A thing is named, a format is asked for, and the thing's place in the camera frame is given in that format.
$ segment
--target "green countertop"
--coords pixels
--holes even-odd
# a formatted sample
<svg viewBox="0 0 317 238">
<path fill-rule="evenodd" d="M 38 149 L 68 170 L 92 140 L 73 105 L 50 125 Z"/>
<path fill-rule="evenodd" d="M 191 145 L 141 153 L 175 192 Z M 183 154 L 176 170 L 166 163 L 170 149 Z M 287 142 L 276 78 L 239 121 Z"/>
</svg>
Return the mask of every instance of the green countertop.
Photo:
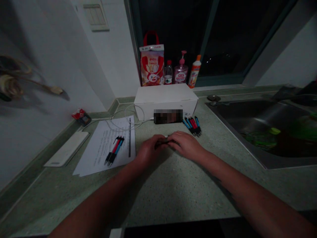
<svg viewBox="0 0 317 238">
<path fill-rule="evenodd" d="M 222 100 L 258 98 L 261 94 L 222 97 Z M 200 98 L 195 111 L 202 128 L 197 140 L 209 151 L 247 175 L 296 210 L 317 209 L 317 166 L 264 170 Z M 119 105 L 118 110 L 129 104 Z M 123 112 L 116 117 L 123 117 Z M 87 131 L 91 134 L 97 123 Z M 146 122 L 136 129 L 136 148 L 153 134 L 185 131 L 183 124 Z M 45 168 L 0 225 L 0 236 L 50 233 L 76 206 L 122 167 L 86 177 L 72 173 L 91 136 L 64 168 Z M 166 149 L 158 162 L 125 196 L 109 225 L 131 227 L 240 216 L 229 199 L 198 165 Z"/>
</svg>

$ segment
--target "paper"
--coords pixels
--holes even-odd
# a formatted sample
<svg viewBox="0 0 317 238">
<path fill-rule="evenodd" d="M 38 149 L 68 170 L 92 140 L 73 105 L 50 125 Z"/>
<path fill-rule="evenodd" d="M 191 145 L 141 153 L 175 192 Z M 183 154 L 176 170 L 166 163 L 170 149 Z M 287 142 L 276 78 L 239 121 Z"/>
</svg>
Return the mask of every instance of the paper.
<svg viewBox="0 0 317 238">
<path fill-rule="evenodd" d="M 125 165 L 134 160 L 136 156 L 135 131 L 128 130 L 129 128 L 134 127 L 133 123 L 133 116 L 100 121 L 86 147 L 86 150 L 78 162 L 73 175 L 83 177 Z M 124 141 L 111 167 L 108 167 L 107 164 L 104 165 L 104 163 L 108 153 L 114 147 L 113 142 L 117 136 L 123 136 Z"/>
</svg>

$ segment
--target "pump nozzle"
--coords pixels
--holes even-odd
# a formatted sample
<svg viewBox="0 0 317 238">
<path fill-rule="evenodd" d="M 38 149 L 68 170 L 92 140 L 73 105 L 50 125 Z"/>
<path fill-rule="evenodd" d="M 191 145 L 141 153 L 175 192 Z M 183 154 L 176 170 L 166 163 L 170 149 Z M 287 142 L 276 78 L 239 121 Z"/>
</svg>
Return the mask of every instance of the pump nozzle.
<svg viewBox="0 0 317 238">
<path fill-rule="evenodd" d="M 185 64 L 185 60 L 184 60 L 184 54 L 186 54 L 187 51 L 182 51 L 182 58 L 181 60 L 179 61 L 179 64 Z"/>
</svg>

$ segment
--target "pink pump bottle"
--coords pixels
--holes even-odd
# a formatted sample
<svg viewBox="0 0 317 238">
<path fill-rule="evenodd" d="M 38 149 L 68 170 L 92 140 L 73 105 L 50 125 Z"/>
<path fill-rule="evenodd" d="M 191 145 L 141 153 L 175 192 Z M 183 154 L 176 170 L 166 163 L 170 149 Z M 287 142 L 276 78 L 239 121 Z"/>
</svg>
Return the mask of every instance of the pink pump bottle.
<svg viewBox="0 0 317 238">
<path fill-rule="evenodd" d="M 186 54 L 187 51 L 182 51 L 182 58 L 179 61 L 179 65 L 174 68 L 174 78 L 173 78 L 173 84 L 180 84 L 180 83 L 186 83 L 186 77 L 188 73 L 188 66 L 185 64 L 184 54 Z"/>
</svg>

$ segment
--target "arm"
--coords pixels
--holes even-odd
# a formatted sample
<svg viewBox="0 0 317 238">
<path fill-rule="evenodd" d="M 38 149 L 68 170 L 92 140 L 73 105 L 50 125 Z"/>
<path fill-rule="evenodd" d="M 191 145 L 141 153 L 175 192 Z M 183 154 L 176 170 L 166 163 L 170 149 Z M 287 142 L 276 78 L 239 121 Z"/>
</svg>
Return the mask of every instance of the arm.
<svg viewBox="0 0 317 238">
<path fill-rule="evenodd" d="M 155 161 L 159 152 L 167 147 L 161 145 L 154 149 L 160 139 L 165 137 L 155 135 L 143 142 L 137 157 L 76 207 L 49 237 L 99 237 L 129 186 Z"/>
<path fill-rule="evenodd" d="M 220 180 L 245 218 L 263 237 L 316 237 L 316 228 L 293 208 L 249 179 L 216 155 L 205 150 L 185 132 L 175 132 L 168 144 Z"/>
</svg>

